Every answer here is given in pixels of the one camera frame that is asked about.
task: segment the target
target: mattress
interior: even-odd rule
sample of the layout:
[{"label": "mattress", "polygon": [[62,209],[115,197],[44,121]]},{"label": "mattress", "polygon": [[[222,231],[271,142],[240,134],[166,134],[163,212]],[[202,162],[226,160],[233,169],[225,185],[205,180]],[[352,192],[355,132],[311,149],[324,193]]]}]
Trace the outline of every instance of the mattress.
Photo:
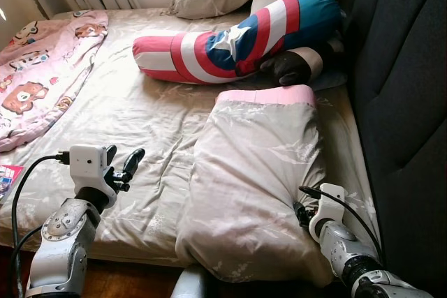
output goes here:
[{"label": "mattress", "polygon": [[[37,158],[69,149],[73,144],[116,144],[112,163],[120,169],[134,149],[146,156],[127,193],[106,209],[89,256],[104,260],[183,267],[175,254],[176,222],[188,195],[193,146],[217,95],[230,89],[267,89],[258,77],[240,82],[200,86],[160,82],[144,76],[132,56],[135,38],[153,29],[222,30],[248,12],[214,19],[183,20],[163,9],[109,10],[109,33],[93,70],[78,97],[44,136],[1,153],[0,163],[29,166]],[[324,136],[327,182],[342,185],[346,200],[375,233],[379,233],[356,122],[345,87],[317,92]],[[22,190],[17,206],[20,234],[39,226],[66,199],[73,197],[69,168],[41,163]],[[10,196],[0,209],[0,244],[11,246]],[[370,244],[350,214],[346,224]],[[36,250],[39,237],[25,249]]]}]

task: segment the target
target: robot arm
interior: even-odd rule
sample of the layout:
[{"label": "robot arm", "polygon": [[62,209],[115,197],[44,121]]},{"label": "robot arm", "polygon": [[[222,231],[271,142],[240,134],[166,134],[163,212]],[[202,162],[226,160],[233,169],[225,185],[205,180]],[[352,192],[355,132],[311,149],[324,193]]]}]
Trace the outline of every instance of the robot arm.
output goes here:
[{"label": "robot arm", "polygon": [[[344,199],[344,189],[341,186],[324,183],[321,190],[341,201]],[[294,207],[299,211],[297,215],[300,223],[307,225],[302,207]],[[425,291],[415,289],[386,271],[377,254],[342,224],[343,213],[343,206],[322,195],[318,202],[318,211],[308,224],[309,232],[320,244],[321,252],[330,262],[332,272],[351,289],[352,298],[432,298]]]},{"label": "robot arm", "polygon": [[104,209],[113,206],[120,191],[129,189],[144,149],[135,150],[122,172],[109,166],[116,146],[75,145],[69,155],[75,198],[67,199],[42,226],[42,243],[31,263],[25,297],[80,297],[87,254]]}]

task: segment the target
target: wire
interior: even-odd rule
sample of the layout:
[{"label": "wire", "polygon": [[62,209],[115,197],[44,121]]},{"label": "wire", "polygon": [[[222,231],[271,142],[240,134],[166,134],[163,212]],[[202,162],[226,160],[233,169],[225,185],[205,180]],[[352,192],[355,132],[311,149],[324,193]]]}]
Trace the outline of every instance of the wire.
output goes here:
[{"label": "wire", "polygon": [[385,260],[383,259],[382,249],[380,248],[379,242],[377,241],[377,239],[374,236],[374,234],[372,234],[370,228],[367,226],[367,224],[364,222],[364,220],[357,214],[356,211],[354,211],[352,209],[352,207],[350,207],[347,203],[341,201],[340,199],[337,199],[333,195],[330,195],[329,193],[326,193],[326,192],[324,192],[322,190],[319,190],[317,188],[310,188],[308,186],[300,186],[299,189],[302,192],[307,193],[308,195],[310,195],[313,198],[315,198],[316,193],[318,193],[319,195],[324,195],[324,196],[334,200],[335,202],[339,203],[345,209],[350,211],[353,214],[353,216],[355,216],[355,218],[358,220],[358,222],[363,226],[363,228],[366,230],[366,233],[368,233],[369,238],[372,240],[372,243],[374,244],[374,247],[375,247],[375,249],[377,251],[377,254],[379,255],[380,262],[382,263],[383,266],[385,266]]},{"label": "wire", "polygon": [[[23,186],[25,185],[25,182],[27,181],[29,175],[33,171],[33,169],[42,161],[46,160],[57,160],[59,157],[57,155],[52,156],[44,156],[39,158],[37,161],[35,161],[25,175],[23,176],[22,180],[19,183],[19,186],[17,187],[17,191],[15,192],[14,199],[13,199],[13,206],[11,209],[11,220],[12,220],[12,226],[13,226],[13,238],[14,238],[14,247],[18,246],[19,243],[19,232],[17,228],[17,202],[19,201],[20,192],[23,189]],[[16,281],[17,281],[17,294],[19,298],[23,298],[23,287],[22,287],[22,268],[20,266],[20,254],[17,252],[17,257],[15,259],[15,272],[16,272]]]},{"label": "wire", "polygon": [[9,268],[8,268],[8,275],[7,275],[7,279],[6,279],[6,285],[8,286],[8,294],[6,295],[7,297],[12,297],[13,296],[13,271],[14,271],[14,261],[15,258],[17,256],[17,254],[20,252],[20,249],[22,248],[22,246],[24,245],[24,243],[34,234],[36,234],[37,232],[40,232],[42,229],[42,226],[39,226],[35,229],[33,229],[31,232],[26,233],[26,235],[20,240],[20,242],[18,243],[18,245],[14,248],[13,254],[11,255],[11,259],[9,261]]}]

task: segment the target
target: white star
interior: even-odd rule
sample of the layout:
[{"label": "white star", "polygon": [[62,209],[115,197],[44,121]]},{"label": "white star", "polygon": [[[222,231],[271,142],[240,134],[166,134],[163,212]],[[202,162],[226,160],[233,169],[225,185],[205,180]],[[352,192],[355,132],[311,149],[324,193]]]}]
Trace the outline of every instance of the white star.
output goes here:
[{"label": "white star", "polygon": [[222,38],[213,45],[213,48],[228,50],[236,60],[236,41],[249,29],[250,27],[239,28],[237,25],[231,27],[228,31],[224,31]]}]

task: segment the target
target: black object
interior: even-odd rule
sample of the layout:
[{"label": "black object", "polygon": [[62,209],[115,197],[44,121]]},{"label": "black object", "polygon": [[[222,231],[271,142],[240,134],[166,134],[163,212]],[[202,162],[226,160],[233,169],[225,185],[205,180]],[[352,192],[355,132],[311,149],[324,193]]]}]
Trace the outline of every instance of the black object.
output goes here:
[{"label": "black object", "polygon": [[370,256],[355,256],[345,263],[342,272],[342,281],[348,289],[352,289],[359,277],[374,270],[383,270],[383,267]]},{"label": "black object", "polygon": [[309,223],[312,217],[307,213],[306,208],[300,202],[293,203],[293,210],[295,211],[295,215],[298,218],[298,222],[300,223],[300,227],[306,228],[309,231]]},{"label": "black object", "polygon": [[[19,232],[17,229],[17,202],[19,201],[20,192],[22,192],[23,186],[27,181],[29,175],[32,173],[33,169],[40,163],[46,160],[57,160],[58,155],[53,156],[44,156],[36,160],[31,166],[28,168],[27,172],[23,176],[22,180],[17,187],[13,198],[13,206],[11,207],[11,221],[13,228],[13,239],[14,239],[14,247],[17,247],[19,243]],[[20,265],[20,254],[17,253],[17,257],[15,259],[15,273],[16,273],[16,283],[17,283],[17,293],[19,298],[23,298],[23,287],[22,287],[22,267]]]},{"label": "black object", "polygon": [[60,151],[59,154],[56,155],[56,159],[59,160],[59,162],[62,164],[70,164],[70,151]]},{"label": "black object", "polygon": [[323,229],[324,224],[327,223],[328,221],[333,221],[333,220],[329,219],[329,218],[324,218],[324,219],[319,220],[316,223],[316,225],[315,225],[315,234],[316,234],[317,237],[320,237],[321,230]]},{"label": "black object", "polygon": [[[75,199],[82,199],[90,202],[93,206],[95,206],[99,214],[103,213],[105,207],[109,203],[109,198],[104,194],[104,192],[98,190],[97,188],[90,188],[88,186],[81,188],[75,196]],[[98,223],[95,223],[94,217],[89,216],[89,218],[96,228]]]},{"label": "black object", "polygon": [[357,289],[356,298],[388,298],[388,293],[378,285],[361,285]]},{"label": "black object", "polygon": [[136,149],[132,154],[129,155],[126,162],[124,162],[123,172],[124,174],[129,178],[123,179],[124,183],[130,182],[133,175],[137,171],[138,164],[142,160],[142,158],[145,156],[146,151],[143,148]]},{"label": "black object", "polygon": [[145,156],[145,150],[143,148],[136,149],[132,154],[126,159],[124,162],[124,167],[122,172],[115,172],[113,167],[107,171],[104,176],[105,182],[115,190],[118,194],[120,191],[127,192],[129,191],[130,185],[129,182],[132,180],[133,175],[138,169],[138,164]]},{"label": "black object", "polygon": [[9,261],[8,273],[6,275],[6,285],[8,286],[7,293],[6,293],[7,297],[13,296],[13,271],[14,271],[15,258],[17,257],[17,254],[20,252],[20,249],[22,248],[24,243],[30,237],[32,237],[34,234],[36,234],[37,232],[40,232],[41,229],[42,229],[42,226],[39,226],[39,227],[33,229],[31,232],[26,233],[25,236],[20,240],[20,242],[14,248],[11,258],[10,258],[10,261]]},{"label": "black object", "polygon": [[302,192],[307,193],[308,195],[310,195],[312,198],[316,198],[316,199],[319,199],[321,197],[321,195],[324,195],[324,196],[330,198],[331,200],[334,200],[335,202],[338,202],[341,206],[343,206],[345,209],[350,211],[352,213],[352,215],[355,216],[355,218],[358,220],[358,222],[366,230],[366,233],[368,233],[369,238],[371,238],[372,243],[374,244],[374,247],[376,248],[376,251],[377,251],[377,254],[379,255],[380,261],[382,262],[383,265],[385,265],[385,260],[383,259],[382,250],[380,248],[379,242],[377,241],[377,239],[374,236],[374,234],[372,234],[372,232],[371,232],[370,228],[367,226],[367,224],[357,214],[357,212],[352,209],[352,207],[350,207],[347,203],[342,202],[340,199],[330,195],[329,193],[326,193],[326,192],[324,192],[322,190],[319,190],[317,188],[310,188],[308,186],[300,186],[299,189]]},{"label": "black object", "polygon": [[277,86],[306,84],[319,66],[323,72],[335,58],[332,46],[326,41],[308,47],[319,55],[310,64],[300,55],[300,50],[286,50],[264,61],[260,70],[272,76]]},{"label": "black object", "polygon": [[339,2],[347,16],[349,95],[387,268],[442,297],[447,292],[447,1]]},{"label": "black object", "polygon": [[112,144],[107,148],[107,165],[110,165],[112,163],[112,160],[116,154],[117,154],[117,146]]}]

